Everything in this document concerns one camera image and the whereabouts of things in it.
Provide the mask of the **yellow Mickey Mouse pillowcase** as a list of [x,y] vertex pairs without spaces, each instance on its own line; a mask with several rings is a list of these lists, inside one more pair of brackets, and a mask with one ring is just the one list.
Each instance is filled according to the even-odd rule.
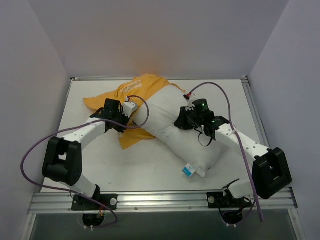
[[[186,93],[184,89],[169,82],[166,78],[146,73],[144,75],[134,77],[133,80],[120,85],[114,91],[105,92],[95,97],[85,97],[83,101],[88,108],[96,111],[104,106],[106,99],[117,100],[124,103],[126,100],[130,99],[131,96],[134,96],[132,99],[140,108],[143,106],[144,101],[147,101],[167,86],[172,86],[179,94],[183,95]],[[126,129],[118,140],[121,148],[125,150],[142,140],[150,140],[154,138],[155,136],[148,133],[146,130],[137,128]]]

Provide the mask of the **white pillow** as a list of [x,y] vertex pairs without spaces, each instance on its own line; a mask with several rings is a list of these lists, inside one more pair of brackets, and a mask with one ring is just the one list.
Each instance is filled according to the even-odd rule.
[[220,160],[227,147],[217,141],[204,147],[210,141],[207,136],[199,136],[194,129],[182,130],[174,126],[180,108],[188,102],[184,93],[173,85],[163,87],[143,104],[134,117],[134,123],[140,126],[148,117],[142,129],[165,143],[176,155],[181,157],[191,172],[202,178],[207,170]]

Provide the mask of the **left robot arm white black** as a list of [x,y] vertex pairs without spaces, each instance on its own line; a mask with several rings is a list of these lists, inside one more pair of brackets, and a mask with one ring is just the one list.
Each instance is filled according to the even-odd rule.
[[83,150],[97,137],[114,129],[123,133],[132,114],[138,109],[133,101],[121,103],[107,98],[104,106],[93,113],[84,126],[48,141],[42,175],[84,195],[83,204],[90,210],[100,206],[99,187],[83,175]]

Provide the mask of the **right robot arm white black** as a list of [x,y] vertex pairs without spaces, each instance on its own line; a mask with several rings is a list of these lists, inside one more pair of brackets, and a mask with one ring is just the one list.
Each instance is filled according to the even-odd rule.
[[222,200],[227,206],[232,207],[247,196],[257,195],[267,200],[292,183],[282,149],[271,149],[241,133],[230,120],[216,116],[204,98],[194,100],[190,106],[182,106],[174,126],[181,130],[196,130],[211,141],[222,143],[239,156],[246,157],[249,177],[225,186]]

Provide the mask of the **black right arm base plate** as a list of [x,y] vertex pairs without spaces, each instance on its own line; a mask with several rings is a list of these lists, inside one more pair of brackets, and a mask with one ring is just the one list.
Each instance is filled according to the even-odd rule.
[[241,209],[252,206],[249,198],[234,198],[229,190],[209,191],[206,193],[206,198],[210,209]]

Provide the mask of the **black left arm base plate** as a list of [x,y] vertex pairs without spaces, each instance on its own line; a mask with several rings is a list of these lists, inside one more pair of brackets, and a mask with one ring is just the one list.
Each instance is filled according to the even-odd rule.
[[[107,206],[111,210],[116,210],[118,204],[118,195],[115,193],[102,193],[95,201]],[[104,209],[105,208],[103,206],[93,202],[92,200],[83,198],[79,195],[73,196],[71,205],[72,211],[98,211]]]

